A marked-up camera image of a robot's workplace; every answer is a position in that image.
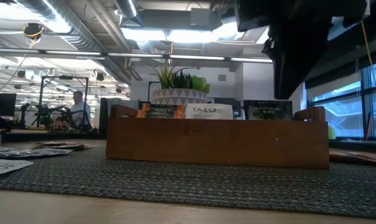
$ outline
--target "white wall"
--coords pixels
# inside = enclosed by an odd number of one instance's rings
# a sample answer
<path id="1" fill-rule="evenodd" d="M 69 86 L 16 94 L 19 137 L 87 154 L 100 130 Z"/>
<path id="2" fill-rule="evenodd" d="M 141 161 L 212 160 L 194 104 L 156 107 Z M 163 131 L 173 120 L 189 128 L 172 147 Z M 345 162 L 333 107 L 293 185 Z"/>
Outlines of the white wall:
<path id="1" fill-rule="evenodd" d="M 243 99 L 274 100 L 274 68 L 272 63 L 243 64 Z"/>
<path id="2" fill-rule="evenodd" d="M 243 64 L 243 99 L 276 100 L 272 63 Z M 292 101 L 294 113 L 307 108 L 307 93 L 303 83 L 297 87 L 289 100 Z"/>
<path id="3" fill-rule="evenodd" d="M 243 63 L 235 71 L 235 89 L 234 98 L 243 100 Z"/>
<path id="4" fill-rule="evenodd" d="M 143 78 L 143 81 L 131 82 L 131 100 L 148 100 L 148 84 L 150 81 L 156 82 L 157 79 L 154 76 L 148 75 L 154 73 L 150 67 L 137 67 L 136 71 Z M 206 81 L 210 83 L 210 93 L 207 95 L 209 98 L 234 98 L 235 97 L 235 73 L 230 72 L 229 68 L 200 68 L 185 70 L 191 75 L 197 75 L 199 77 L 206 78 Z M 219 82 L 219 75 L 227 75 L 227 81 Z"/>

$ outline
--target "speaker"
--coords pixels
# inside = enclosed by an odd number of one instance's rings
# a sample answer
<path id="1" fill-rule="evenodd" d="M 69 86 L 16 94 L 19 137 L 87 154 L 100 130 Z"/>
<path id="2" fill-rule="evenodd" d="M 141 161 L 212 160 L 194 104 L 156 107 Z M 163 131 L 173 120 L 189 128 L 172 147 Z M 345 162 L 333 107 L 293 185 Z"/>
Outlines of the speaker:
<path id="1" fill-rule="evenodd" d="M 25 78 L 25 75 L 26 75 L 26 71 L 25 70 L 19 70 L 18 73 L 17 73 L 17 76 L 19 78 Z"/>

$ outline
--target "man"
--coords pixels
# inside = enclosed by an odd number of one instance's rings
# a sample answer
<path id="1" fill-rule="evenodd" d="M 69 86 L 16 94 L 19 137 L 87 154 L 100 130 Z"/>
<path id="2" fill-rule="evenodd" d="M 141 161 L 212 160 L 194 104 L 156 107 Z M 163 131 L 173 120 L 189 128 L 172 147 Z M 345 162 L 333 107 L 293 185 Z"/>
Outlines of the man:
<path id="1" fill-rule="evenodd" d="M 74 113 L 72 115 L 73 122 L 75 125 L 78 127 L 83 121 L 83 112 L 84 111 L 84 105 L 86 105 L 86 116 L 85 122 L 82 123 L 83 126 L 89 126 L 90 123 L 88 122 L 90 120 L 90 106 L 88 106 L 84 101 L 83 101 L 83 93 L 81 91 L 76 91 L 73 93 L 73 100 L 75 104 L 72 106 L 70 109 L 70 112 L 75 112 L 75 111 L 81 111 L 78 113 Z"/>

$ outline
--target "yellow cable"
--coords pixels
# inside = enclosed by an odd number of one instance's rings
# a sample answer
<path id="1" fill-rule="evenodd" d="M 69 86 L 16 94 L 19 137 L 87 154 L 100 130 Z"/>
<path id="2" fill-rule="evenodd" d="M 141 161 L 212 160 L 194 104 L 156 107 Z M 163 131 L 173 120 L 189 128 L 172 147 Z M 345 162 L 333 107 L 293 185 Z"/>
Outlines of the yellow cable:
<path id="1" fill-rule="evenodd" d="M 35 41 L 37 39 L 37 36 L 38 34 L 34 37 L 34 40 L 33 42 L 30 44 L 29 46 L 29 49 L 33 48 L 33 45 L 35 45 L 37 42 Z M 21 68 L 22 64 L 24 63 L 26 59 L 26 54 L 24 55 L 24 58 L 22 59 L 22 61 L 20 62 L 20 64 L 18 65 L 18 67 L 16 68 L 14 74 L 11 76 L 11 78 L 0 88 L 0 91 L 6 87 L 6 85 L 8 85 L 8 83 L 15 77 L 15 75 L 18 73 L 19 69 Z"/>
<path id="2" fill-rule="evenodd" d="M 36 34 L 32 34 L 32 35 L 27 35 L 27 34 L 25 34 L 25 36 L 26 37 L 35 37 L 34 39 L 36 39 L 36 37 L 39 35 L 39 34 L 41 34 L 42 32 L 43 32 L 43 30 L 44 30 L 44 27 L 43 27 L 43 29 L 41 29 L 38 33 L 36 33 Z"/>
<path id="3" fill-rule="evenodd" d="M 369 60 L 369 64 L 370 64 L 370 67 L 372 69 L 372 76 L 374 78 L 374 83 L 375 83 L 375 89 L 376 89 L 376 78 L 375 78 L 375 69 L 374 69 L 374 65 L 372 63 L 372 58 L 370 56 L 370 50 L 369 50 L 369 45 L 368 45 L 368 38 L 367 38 L 367 32 L 365 31 L 365 25 L 364 25 L 364 22 L 361 21 L 361 26 L 362 26 L 362 33 L 364 34 L 364 40 L 365 40 L 365 46 L 366 46 L 366 49 L 367 49 L 367 54 L 368 54 L 368 60 Z"/>

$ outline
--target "white shirt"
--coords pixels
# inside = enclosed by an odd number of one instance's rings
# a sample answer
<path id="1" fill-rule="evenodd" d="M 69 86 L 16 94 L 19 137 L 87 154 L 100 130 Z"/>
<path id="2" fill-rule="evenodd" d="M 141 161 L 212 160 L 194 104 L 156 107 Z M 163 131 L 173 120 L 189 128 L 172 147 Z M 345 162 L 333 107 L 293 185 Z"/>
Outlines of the white shirt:
<path id="1" fill-rule="evenodd" d="M 78 104 L 73 105 L 72 108 L 70 109 L 70 112 L 83 111 L 84 110 L 84 104 L 86 104 L 86 103 L 84 103 L 84 101 L 81 101 Z M 86 116 L 87 116 L 88 119 L 85 120 L 84 124 L 88 124 L 87 120 L 90 120 L 91 109 L 90 109 L 90 106 L 88 106 L 87 104 L 86 104 L 86 112 L 87 112 Z M 74 113 L 72 115 L 72 119 L 73 119 L 73 122 L 75 122 L 75 125 L 79 126 L 80 123 L 83 120 L 83 112 Z"/>

